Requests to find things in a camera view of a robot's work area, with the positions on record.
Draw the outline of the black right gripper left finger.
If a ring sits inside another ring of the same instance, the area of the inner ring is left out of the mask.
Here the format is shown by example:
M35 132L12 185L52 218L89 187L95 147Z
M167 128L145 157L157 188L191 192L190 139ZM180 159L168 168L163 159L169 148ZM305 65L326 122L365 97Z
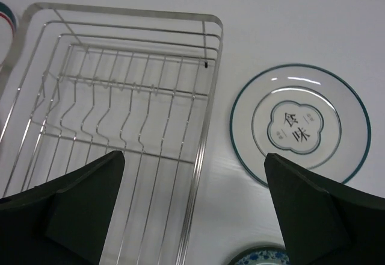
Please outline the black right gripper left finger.
M1 264L99 264L125 158L112 151L1 199Z

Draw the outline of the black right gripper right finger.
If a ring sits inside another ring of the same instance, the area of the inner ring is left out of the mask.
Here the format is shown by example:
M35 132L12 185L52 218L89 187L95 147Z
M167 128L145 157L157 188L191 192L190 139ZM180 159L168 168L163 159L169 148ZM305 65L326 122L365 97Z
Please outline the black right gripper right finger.
M264 161L291 264L384 264L384 199L279 154Z

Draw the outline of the white plate teal rim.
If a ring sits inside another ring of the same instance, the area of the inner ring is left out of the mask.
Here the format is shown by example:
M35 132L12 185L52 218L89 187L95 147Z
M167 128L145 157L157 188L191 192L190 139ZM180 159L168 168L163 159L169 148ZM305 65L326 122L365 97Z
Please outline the white plate teal rim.
M301 63L250 79L232 105L229 133L237 159L262 186L269 153L345 184L363 167L372 138L356 91L334 73Z

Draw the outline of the blue patterned plate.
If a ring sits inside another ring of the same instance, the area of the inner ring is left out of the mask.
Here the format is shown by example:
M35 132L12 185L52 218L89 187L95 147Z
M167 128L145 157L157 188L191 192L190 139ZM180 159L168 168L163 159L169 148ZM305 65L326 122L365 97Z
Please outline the blue patterned plate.
M253 265L253 264L291 264L285 249L277 246L256 246L242 251L229 262L229 265Z

